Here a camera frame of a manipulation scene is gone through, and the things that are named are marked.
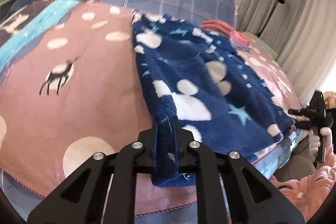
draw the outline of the polka dot blanket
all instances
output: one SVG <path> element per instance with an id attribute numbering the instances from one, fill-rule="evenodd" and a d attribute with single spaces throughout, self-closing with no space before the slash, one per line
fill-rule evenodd
<path id="1" fill-rule="evenodd" d="M 192 22 L 134 12 L 133 46 L 143 96 L 159 120 L 156 186 L 194 184 L 179 175 L 171 121 L 219 153 L 236 150 L 250 162 L 256 152 L 288 136 L 293 120 L 274 95 L 216 32 Z"/>

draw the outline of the pink fleece jacket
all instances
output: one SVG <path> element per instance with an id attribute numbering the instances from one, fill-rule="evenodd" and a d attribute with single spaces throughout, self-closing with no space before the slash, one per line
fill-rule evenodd
<path id="1" fill-rule="evenodd" d="M 314 175 L 307 176 L 300 181 L 278 182 L 276 179 L 270 180 L 278 189 L 284 187 L 280 189 L 280 192 L 301 211 L 306 222 L 317 212 L 335 184 L 336 155 L 333 151 L 333 146 L 328 148 L 325 163 L 318 164 Z"/>

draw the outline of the curtain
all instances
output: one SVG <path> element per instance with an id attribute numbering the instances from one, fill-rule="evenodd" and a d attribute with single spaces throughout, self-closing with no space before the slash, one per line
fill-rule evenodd
<path id="1" fill-rule="evenodd" d="M 243 0 L 239 30 L 256 35 L 274 2 Z M 260 37 L 279 54 L 277 62 L 303 104 L 309 102 L 316 88 L 330 79 L 328 75 L 336 57 L 335 26 L 336 0 L 286 0 L 283 5 L 277 4 Z"/>

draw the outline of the hand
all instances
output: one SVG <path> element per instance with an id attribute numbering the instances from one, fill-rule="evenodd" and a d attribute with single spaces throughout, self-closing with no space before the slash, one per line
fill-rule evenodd
<path id="1" fill-rule="evenodd" d="M 321 128 L 320 132 L 322 136 L 327 137 L 326 138 L 327 143 L 325 144 L 326 150 L 330 149 L 333 144 L 331 129 L 329 127 L 323 127 Z M 317 153 L 320 146 L 321 146 L 320 137 L 317 135 L 314 135 L 313 130 L 310 130 L 309 131 L 309 154 L 314 155 L 315 153 Z"/>

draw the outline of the person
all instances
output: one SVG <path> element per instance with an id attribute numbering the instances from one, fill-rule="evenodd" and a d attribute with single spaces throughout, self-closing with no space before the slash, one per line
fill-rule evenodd
<path id="1" fill-rule="evenodd" d="M 332 143 L 332 130 L 324 127 L 320 132 L 322 136 L 326 136 L 324 164 L 317 163 L 316 168 L 313 165 L 314 154 L 320 147 L 320 138 L 311 130 L 308 137 L 302 141 L 305 142 L 299 152 L 295 152 L 284 169 L 277 170 L 270 179 L 301 211 L 306 222 L 317 212 L 336 182 L 336 155 Z"/>

